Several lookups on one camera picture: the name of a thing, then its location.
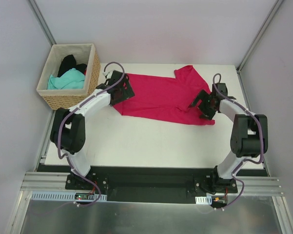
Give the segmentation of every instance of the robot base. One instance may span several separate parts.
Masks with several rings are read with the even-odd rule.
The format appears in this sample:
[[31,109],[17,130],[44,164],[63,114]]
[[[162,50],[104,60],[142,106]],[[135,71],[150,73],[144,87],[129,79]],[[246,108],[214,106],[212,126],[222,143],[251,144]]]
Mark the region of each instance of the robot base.
[[237,194],[237,184],[235,179],[222,179],[219,178],[217,173],[217,167],[215,167],[210,176],[203,178],[195,178],[195,184],[198,185],[197,190],[200,189],[205,193],[227,193]]
[[[101,189],[102,194],[106,194],[108,190],[108,180],[105,175],[97,175],[93,173],[92,170],[87,174],[86,178],[90,181],[93,181]],[[93,185],[85,181],[78,175],[70,172],[66,178],[65,189],[67,190],[88,190],[93,189]]]

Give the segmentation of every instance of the shirt sleeve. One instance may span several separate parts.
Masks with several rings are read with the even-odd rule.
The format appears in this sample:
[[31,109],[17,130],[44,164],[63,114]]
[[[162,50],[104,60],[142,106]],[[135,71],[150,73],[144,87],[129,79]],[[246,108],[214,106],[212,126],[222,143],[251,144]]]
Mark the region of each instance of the shirt sleeve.
[[175,70],[176,79],[185,85],[208,87],[206,81],[198,74],[192,65],[187,65]]

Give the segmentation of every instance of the white tabletop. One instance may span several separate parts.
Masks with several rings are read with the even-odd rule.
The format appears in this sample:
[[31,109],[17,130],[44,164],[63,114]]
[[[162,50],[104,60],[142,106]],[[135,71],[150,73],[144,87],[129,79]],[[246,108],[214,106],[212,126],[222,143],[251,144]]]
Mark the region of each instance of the white tabletop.
[[[174,70],[186,64],[123,64],[126,73],[174,78]],[[222,74],[230,96],[245,105],[233,65],[194,65],[212,89],[215,73]],[[107,70],[120,69],[111,65]],[[99,83],[105,77],[100,74]],[[87,120],[88,160],[93,166],[213,168],[230,151],[233,123],[216,114],[215,125],[193,126],[165,121],[121,116],[113,107],[105,107]],[[67,165],[58,158],[55,144],[50,143],[46,165]],[[248,163],[248,169],[262,165]]]

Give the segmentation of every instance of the garment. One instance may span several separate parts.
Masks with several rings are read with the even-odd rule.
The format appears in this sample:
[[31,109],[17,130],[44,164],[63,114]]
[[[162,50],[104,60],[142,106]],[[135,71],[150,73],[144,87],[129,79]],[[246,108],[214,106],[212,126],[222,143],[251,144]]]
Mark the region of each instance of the garment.
[[68,55],[66,56],[62,63],[59,66],[59,72],[58,72],[58,77],[63,76],[63,74],[70,69],[76,67],[76,59],[73,55]]
[[86,74],[87,64],[81,63],[81,64],[76,65],[75,68],[76,68],[76,70],[80,71],[81,73]]
[[128,76],[135,96],[114,106],[122,115],[192,125],[215,123],[199,118],[202,113],[197,106],[189,108],[202,89],[210,93],[208,84],[193,66],[175,70],[176,78]]
[[85,75],[75,68],[65,72],[60,78],[50,76],[48,89],[82,89]]
[[63,76],[65,72],[69,71],[72,68],[76,68],[76,70],[85,74],[87,70],[87,64],[81,63],[77,65],[75,57],[73,55],[68,55],[63,59],[62,63],[60,64],[58,77]]

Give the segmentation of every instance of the cable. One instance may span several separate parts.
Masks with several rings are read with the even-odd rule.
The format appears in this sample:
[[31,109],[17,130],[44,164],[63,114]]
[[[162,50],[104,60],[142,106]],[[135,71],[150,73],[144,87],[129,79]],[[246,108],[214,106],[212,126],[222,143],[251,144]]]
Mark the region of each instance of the cable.
[[260,163],[262,163],[262,162],[263,162],[263,155],[264,155],[264,143],[263,143],[262,128],[261,128],[261,124],[260,124],[259,120],[258,120],[255,116],[253,116],[253,114],[252,114],[249,110],[247,110],[245,107],[243,107],[241,104],[239,104],[238,102],[236,102],[236,101],[234,101],[234,100],[228,98],[227,96],[223,95],[223,94],[218,90],[218,88],[217,88],[216,85],[215,85],[215,77],[216,77],[216,76],[219,76],[219,81],[218,81],[218,83],[219,83],[219,82],[221,81],[221,74],[220,74],[220,73],[217,73],[217,74],[215,74],[214,77],[213,77],[213,86],[214,86],[215,90],[217,91],[217,93],[218,93],[221,97],[223,97],[224,99],[226,99],[226,100],[228,100],[228,101],[234,103],[235,105],[239,106],[239,107],[240,107],[245,113],[247,113],[251,118],[254,119],[255,123],[256,123],[257,126],[258,126],[259,140],[260,140],[260,159],[259,159],[258,162],[253,161],[253,160],[251,160],[251,159],[245,159],[244,161],[252,162],[252,163],[254,163],[254,164],[260,164]]
[[90,184],[92,184],[97,190],[98,190],[98,197],[97,199],[93,200],[92,202],[90,202],[89,204],[79,204],[77,206],[81,206],[81,207],[87,207],[87,206],[92,206],[94,205],[100,198],[101,198],[101,190],[99,189],[98,185],[96,185],[94,182],[92,182],[91,180],[87,179],[86,177],[82,176],[77,170],[75,170],[73,164],[71,163],[69,157],[66,158],[67,162],[69,164],[69,166],[71,167],[71,169],[73,170],[73,173],[75,173],[76,175],[78,175],[79,177],[81,177],[82,179],[84,179],[85,181],[89,182]]
[[[80,104],[79,108],[76,107],[74,110],[72,110],[72,111],[71,111],[71,112],[70,112],[70,113],[69,113],[69,114],[68,114],[68,115],[62,120],[62,122],[60,123],[60,126],[59,126],[59,136],[58,136],[58,145],[57,145],[57,147],[58,147],[58,156],[59,156],[59,159],[63,159],[65,156],[68,156],[67,153],[64,153],[63,155],[61,155],[61,152],[60,152],[60,143],[61,143],[62,131],[63,131],[63,127],[64,127],[65,122],[67,121],[67,119],[68,119],[70,116],[72,116],[77,110],[79,110],[80,107],[84,106],[84,105],[87,104],[89,101],[91,101],[92,99],[96,98],[98,95],[100,95],[100,94],[102,94],[102,93],[104,93],[104,92],[106,92],[106,91],[112,89],[112,88],[115,87],[116,85],[118,85],[118,84],[122,81],[122,79],[125,77],[125,70],[124,70],[123,66],[122,66],[120,63],[118,63],[118,62],[109,62],[109,63],[107,63],[107,64],[105,65],[105,67],[104,67],[104,72],[106,71],[106,68],[107,68],[109,65],[111,65],[111,64],[117,64],[118,66],[121,67],[121,69],[122,69],[122,75],[121,75],[120,79],[119,79],[117,82],[115,82],[114,84],[112,84],[111,86],[107,87],[106,89],[99,91],[97,94],[92,95],[91,97],[89,97],[88,99],[86,99],[85,101],[83,101],[83,102]],[[94,182],[88,180],[86,177],[82,176],[77,170],[75,170],[75,168],[73,167],[73,165],[72,165],[71,161],[69,160],[69,158],[67,158],[67,162],[68,162],[69,166],[71,167],[73,173],[75,173],[76,175],[78,175],[79,177],[81,177],[82,179],[84,179],[85,181],[87,181],[87,182],[89,182],[90,184],[92,184],[93,187],[96,188],[96,189],[98,190],[99,196],[97,197],[97,199],[95,199],[94,201],[92,201],[91,203],[86,204],[86,205],[82,205],[82,204],[80,204],[80,206],[82,206],[82,207],[87,207],[87,206],[93,205],[93,204],[96,203],[96,202],[100,199],[100,197],[101,197],[101,191],[100,191],[99,187],[98,187]]]
[[229,189],[226,187],[225,188],[225,200],[228,200],[228,193],[229,193]]
[[201,189],[202,191],[204,191],[205,193],[209,193],[209,194],[211,194],[211,195],[215,195],[215,194],[216,194],[216,192],[211,192],[211,191],[205,189],[203,186],[200,186],[200,189]]
[[122,75],[121,75],[120,79],[117,82],[115,82],[114,84],[112,84],[111,86],[107,87],[106,89],[104,89],[102,91],[99,91],[96,95],[93,95],[93,96],[89,97],[88,99],[86,99],[84,102],[82,102],[82,104],[80,104],[80,107],[82,107],[85,104],[87,104],[89,101],[91,101],[92,99],[94,99],[96,96],[98,96],[98,95],[106,92],[107,90],[110,90],[110,89],[114,88],[116,85],[118,85],[122,81],[122,79],[125,76],[125,69],[123,68],[123,66],[120,63],[118,63],[118,62],[109,62],[109,63],[107,63],[106,66],[104,67],[104,72],[106,71],[106,67],[108,67],[109,65],[111,65],[113,63],[114,64],[117,64],[122,69]]
[[[88,99],[86,99],[85,101],[83,101],[79,107],[82,107],[84,106],[85,104],[87,104],[90,100],[94,99],[95,97],[97,97],[98,95],[106,92],[107,90],[110,90],[111,88],[115,87],[116,85],[118,85],[122,79],[124,78],[125,76],[125,69],[123,68],[123,66],[118,63],[118,62],[109,62],[105,65],[104,67],[104,72],[106,71],[106,68],[110,65],[110,64],[117,64],[121,67],[122,69],[122,75],[121,75],[121,78],[115,82],[114,84],[112,84],[111,86],[107,87],[106,89],[104,90],[101,90],[100,92],[98,92],[96,95],[93,95],[91,97],[89,97]],[[61,155],[61,152],[60,152],[60,142],[61,142],[61,137],[62,137],[62,131],[63,131],[63,127],[65,125],[65,122],[67,121],[67,119],[72,116],[76,111],[78,110],[78,107],[76,107],[73,111],[71,111],[63,120],[62,122],[60,123],[60,126],[59,126],[59,136],[58,136],[58,156],[59,156],[59,159],[63,159],[65,156],[67,156],[68,154],[67,153],[64,153],[63,155]]]
[[262,134],[262,127],[261,127],[261,124],[259,122],[259,120],[253,116],[253,114],[247,110],[245,107],[243,107],[241,104],[239,104],[238,102],[228,98],[227,96],[223,95],[219,90],[218,88],[216,87],[215,85],[215,77],[216,76],[219,76],[219,81],[218,83],[221,81],[221,74],[220,73],[216,73],[213,77],[213,86],[216,90],[216,92],[221,96],[223,97],[224,99],[234,103],[235,105],[237,105],[238,107],[240,107],[245,113],[247,113],[251,118],[254,119],[254,121],[256,122],[257,126],[258,126],[258,131],[259,131],[259,140],[260,140],[260,159],[258,162],[256,161],[253,161],[251,159],[244,159],[243,161],[240,162],[240,164],[238,164],[238,166],[232,171],[232,178],[235,179],[236,181],[240,182],[242,184],[242,189],[240,190],[240,193],[238,194],[238,196],[232,201],[230,202],[229,204],[227,204],[225,207],[228,207],[228,206],[231,206],[232,204],[234,204],[243,194],[244,192],[244,189],[245,189],[245,183],[241,180],[241,179],[238,179],[235,177],[235,173],[238,171],[238,169],[240,169],[243,165],[244,162],[252,162],[254,164],[260,164],[263,162],[263,155],[264,155],[264,143],[263,143],[263,134]]
[[95,191],[96,191],[96,188],[93,186],[93,189],[89,192],[89,195],[93,195]]

